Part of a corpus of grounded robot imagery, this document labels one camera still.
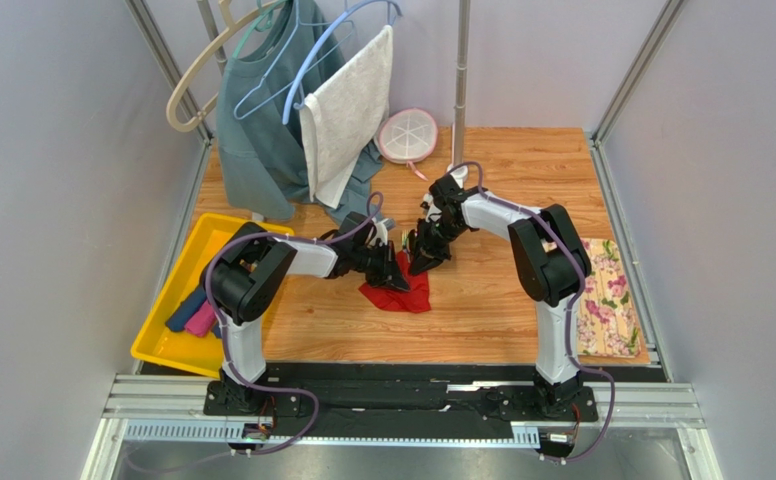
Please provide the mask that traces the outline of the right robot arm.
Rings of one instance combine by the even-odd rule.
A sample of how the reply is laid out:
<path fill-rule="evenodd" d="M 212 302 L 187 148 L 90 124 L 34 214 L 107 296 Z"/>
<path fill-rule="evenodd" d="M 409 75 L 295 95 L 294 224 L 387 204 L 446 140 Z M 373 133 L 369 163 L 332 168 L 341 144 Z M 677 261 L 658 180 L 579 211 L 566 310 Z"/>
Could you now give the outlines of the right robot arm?
<path fill-rule="evenodd" d="M 450 174 L 424 197 L 426 211 L 409 234 L 409 272 L 422 274 L 451 257 L 450 245 L 467 231 L 509 241 L 519 282 L 534 301 L 538 352 L 534 405 L 555 418 L 570 411 L 583 384 L 576 358 L 576 305 L 591 262 L 567 212 L 503 200 L 481 187 L 463 188 Z"/>

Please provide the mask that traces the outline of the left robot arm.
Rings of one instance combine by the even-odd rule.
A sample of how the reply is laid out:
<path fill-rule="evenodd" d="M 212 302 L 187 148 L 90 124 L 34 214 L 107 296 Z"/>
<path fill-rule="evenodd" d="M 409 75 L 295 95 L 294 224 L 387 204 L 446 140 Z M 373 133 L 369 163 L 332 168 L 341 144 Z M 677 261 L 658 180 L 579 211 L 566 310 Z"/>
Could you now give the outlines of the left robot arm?
<path fill-rule="evenodd" d="M 286 277 L 337 279 L 360 273 L 375 288 L 410 289 L 388 233 L 392 219 L 351 213 L 337 229 L 317 238 L 270 232 L 244 224 L 205 267 L 200 284 L 216 316 L 223 346 L 220 377 L 208 387 L 210 416 L 265 416 L 290 397 L 298 406 L 306 391 L 262 384 L 267 361 L 262 322 Z"/>

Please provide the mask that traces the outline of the red paper napkin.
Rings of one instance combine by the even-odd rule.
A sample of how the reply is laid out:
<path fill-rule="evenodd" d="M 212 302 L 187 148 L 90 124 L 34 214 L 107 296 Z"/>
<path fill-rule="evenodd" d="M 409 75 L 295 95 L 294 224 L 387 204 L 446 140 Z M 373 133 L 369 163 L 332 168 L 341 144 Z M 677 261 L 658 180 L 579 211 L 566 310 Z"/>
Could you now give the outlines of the red paper napkin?
<path fill-rule="evenodd" d="M 362 284 L 359 292 L 377 309 L 388 312 L 420 314 L 431 310 L 430 282 L 427 273 L 406 275 L 411 290 L 401 292 Z"/>

